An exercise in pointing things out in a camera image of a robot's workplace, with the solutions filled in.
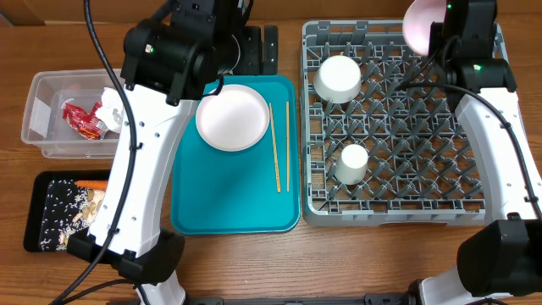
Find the pink plate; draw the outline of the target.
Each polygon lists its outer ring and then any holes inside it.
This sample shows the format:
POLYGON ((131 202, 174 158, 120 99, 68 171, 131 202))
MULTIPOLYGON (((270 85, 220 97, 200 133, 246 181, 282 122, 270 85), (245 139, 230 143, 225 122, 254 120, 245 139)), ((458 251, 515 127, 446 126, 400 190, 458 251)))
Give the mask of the pink plate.
POLYGON ((249 86, 225 85, 204 97, 196 111, 196 129, 211 147, 239 152, 257 144, 270 124, 268 103, 249 86))

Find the white bowl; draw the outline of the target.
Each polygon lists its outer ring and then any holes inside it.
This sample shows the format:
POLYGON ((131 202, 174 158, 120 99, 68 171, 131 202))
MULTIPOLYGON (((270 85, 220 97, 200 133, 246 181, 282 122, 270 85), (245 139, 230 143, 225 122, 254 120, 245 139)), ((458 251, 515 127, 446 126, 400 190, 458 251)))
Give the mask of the white bowl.
POLYGON ((325 101, 348 103, 360 92, 361 78, 361 69, 354 59, 335 55, 322 62, 313 78, 313 87, 325 101))

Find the white cup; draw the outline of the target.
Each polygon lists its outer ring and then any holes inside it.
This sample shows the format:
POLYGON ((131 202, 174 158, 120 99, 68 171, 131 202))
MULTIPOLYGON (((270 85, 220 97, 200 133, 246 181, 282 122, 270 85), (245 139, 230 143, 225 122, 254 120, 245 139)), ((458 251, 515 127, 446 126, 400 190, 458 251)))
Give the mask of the white cup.
POLYGON ((337 161, 335 178, 346 185, 364 180, 368 168, 368 151, 357 144, 345 146, 337 161))

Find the pink bowl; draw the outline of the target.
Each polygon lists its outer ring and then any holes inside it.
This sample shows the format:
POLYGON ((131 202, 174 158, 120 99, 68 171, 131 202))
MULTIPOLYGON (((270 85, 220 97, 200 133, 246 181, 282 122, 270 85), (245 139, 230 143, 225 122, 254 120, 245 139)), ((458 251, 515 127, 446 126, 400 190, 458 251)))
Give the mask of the pink bowl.
POLYGON ((406 44, 418 55, 429 54, 430 28, 445 19, 446 0, 415 0, 403 18, 406 44))

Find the red snack wrapper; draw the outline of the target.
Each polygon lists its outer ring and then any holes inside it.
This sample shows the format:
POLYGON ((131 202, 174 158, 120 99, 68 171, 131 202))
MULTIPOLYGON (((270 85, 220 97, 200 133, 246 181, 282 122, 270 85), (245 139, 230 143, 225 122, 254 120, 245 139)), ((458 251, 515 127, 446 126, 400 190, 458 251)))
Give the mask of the red snack wrapper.
POLYGON ((101 140, 109 131, 106 124, 96 116, 97 110, 101 107, 102 103, 96 101, 92 111, 87 113, 80 106, 64 102, 61 109, 63 110, 63 119, 81 136, 87 140, 101 140))

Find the orange carrot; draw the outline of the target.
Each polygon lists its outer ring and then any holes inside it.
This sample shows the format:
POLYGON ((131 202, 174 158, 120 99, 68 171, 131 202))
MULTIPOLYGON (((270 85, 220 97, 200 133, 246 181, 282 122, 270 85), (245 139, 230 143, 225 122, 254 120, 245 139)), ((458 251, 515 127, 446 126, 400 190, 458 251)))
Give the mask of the orange carrot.
POLYGON ((77 180, 75 184, 81 188, 87 188, 98 191, 106 191, 108 187, 107 180, 77 180))

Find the pile of rice and peanuts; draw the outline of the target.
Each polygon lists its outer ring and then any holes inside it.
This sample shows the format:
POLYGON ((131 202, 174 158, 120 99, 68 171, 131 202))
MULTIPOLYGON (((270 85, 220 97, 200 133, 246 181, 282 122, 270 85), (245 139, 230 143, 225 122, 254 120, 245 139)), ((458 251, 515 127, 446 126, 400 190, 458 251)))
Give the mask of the pile of rice and peanuts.
POLYGON ((105 191, 78 187, 73 179, 52 180, 47 186, 38 247, 64 251, 69 237, 88 228, 101 209, 105 191))

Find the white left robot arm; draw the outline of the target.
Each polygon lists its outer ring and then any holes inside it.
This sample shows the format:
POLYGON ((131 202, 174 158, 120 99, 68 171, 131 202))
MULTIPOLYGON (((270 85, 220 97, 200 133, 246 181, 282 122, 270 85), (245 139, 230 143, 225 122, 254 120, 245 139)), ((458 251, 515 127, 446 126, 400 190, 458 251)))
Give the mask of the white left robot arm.
POLYGON ((145 304, 186 304, 176 268, 185 239, 160 225, 180 139, 205 97, 241 60, 250 1, 167 1, 124 38, 111 73, 124 106, 108 186, 96 218, 67 250, 90 268, 105 263, 145 304))

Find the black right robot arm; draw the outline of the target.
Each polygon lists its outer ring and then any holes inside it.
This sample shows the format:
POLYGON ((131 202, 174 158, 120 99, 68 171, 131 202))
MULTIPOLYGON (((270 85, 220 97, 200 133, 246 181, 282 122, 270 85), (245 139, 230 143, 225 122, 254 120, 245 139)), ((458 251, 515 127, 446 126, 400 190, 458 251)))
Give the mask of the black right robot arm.
POLYGON ((494 56, 495 1, 433 1, 429 54, 475 157, 487 226, 464 241, 456 267, 420 284, 424 304, 468 304, 541 290, 541 177, 518 111, 509 63, 494 56))

